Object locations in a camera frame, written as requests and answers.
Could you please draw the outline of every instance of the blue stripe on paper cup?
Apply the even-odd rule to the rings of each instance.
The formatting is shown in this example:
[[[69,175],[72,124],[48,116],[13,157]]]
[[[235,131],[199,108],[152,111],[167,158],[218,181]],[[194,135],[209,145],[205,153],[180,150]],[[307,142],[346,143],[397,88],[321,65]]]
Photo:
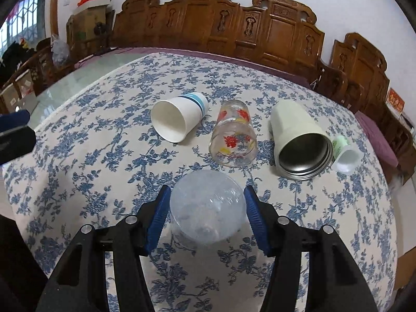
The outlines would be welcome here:
[[[184,99],[188,99],[194,102],[199,107],[199,109],[201,109],[201,113],[202,113],[201,118],[205,116],[205,112],[206,112],[205,105],[203,101],[197,95],[191,93],[191,94],[180,95],[178,97],[183,97]]]

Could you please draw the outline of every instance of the carved wooden backrest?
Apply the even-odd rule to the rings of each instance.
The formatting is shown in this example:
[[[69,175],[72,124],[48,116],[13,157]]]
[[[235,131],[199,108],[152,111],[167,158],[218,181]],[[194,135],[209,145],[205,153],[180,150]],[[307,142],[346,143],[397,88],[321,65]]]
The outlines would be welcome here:
[[[312,10],[293,0],[126,0],[112,45],[188,49],[316,77],[324,33]]]
[[[379,122],[390,82],[383,54],[360,34],[348,33],[344,43],[335,41],[331,65],[364,87],[365,100],[360,110]]]

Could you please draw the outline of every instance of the transparent plastic cup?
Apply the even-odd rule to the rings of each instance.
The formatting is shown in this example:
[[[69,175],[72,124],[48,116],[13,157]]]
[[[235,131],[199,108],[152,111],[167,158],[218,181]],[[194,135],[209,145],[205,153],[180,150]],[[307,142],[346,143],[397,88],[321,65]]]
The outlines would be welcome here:
[[[209,152],[213,160],[228,167],[242,167],[257,157],[257,138],[242,101],[229,100],[221,105]]]
[[[174,239],[190,250],[197,250],[240,229],[246,216],[244,193],[224,173],[194,171],[173,188],[170,215]]]

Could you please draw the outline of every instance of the plastic cup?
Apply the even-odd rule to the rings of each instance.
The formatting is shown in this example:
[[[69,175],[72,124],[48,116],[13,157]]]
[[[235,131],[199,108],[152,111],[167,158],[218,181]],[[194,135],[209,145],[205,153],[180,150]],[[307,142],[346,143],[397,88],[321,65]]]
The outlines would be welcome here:
[[[189,93],[155,103],[150,119],[156,132],[172,143],[183,141],[205,116],[208,100],[201,93]]]
[[[334,163],[332,169],[351,175],[355,168],[360,164],[364,154],[356,147],[352,146],[349,141],[342,135],[338,135],[332,142],[334,147]]]
[[[240,229],[246,217],[243,190],[219,171],[198,170],[175,185],[170,201],[171,231],[190,250],[222,241]]]
[[[221,105],[209,152],[213,160],[228,167],[242,167],[257,157],[256,134],[242,101],[229,100]]]

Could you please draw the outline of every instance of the table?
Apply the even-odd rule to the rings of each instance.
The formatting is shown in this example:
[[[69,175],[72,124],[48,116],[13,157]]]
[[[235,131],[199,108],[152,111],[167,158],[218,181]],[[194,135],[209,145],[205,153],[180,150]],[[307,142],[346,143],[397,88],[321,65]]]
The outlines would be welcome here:
[[[210,110],[180,144],[161,139],[150,121],[161,97],[204,93]],[[257,133],[257,160],[242,169],[214,163],[208,142],[220,104],[248,105]],[[334,137],[350,138],[363,153],[351,176],[328,167],[304,182],[277,177],[273,167],[271,108],[279,99],[302,104]],[[254,186],[262,201],[301,226],[332,225],[363,272],[380,310],[390,300],[396,271],[396,225],[377,157],[347,109],[292,82],[251,68],[176,54],[151,54],[114,70],[57,109],[37,129],[32,154],[12,162],[5,186],[23,239],[50,274],[71,238],[86,223],[116,224],[155,199],[163,184],[211,168]],[[111,255],[107,254],[109,304],[118,306]],[[156,311],[258,311],[273,258],[256,246],[248,221],[229,240],[207,252],[172,239],[169,219],[158,248],[142,264]],[[307,254],[297,310],[307,296]]]

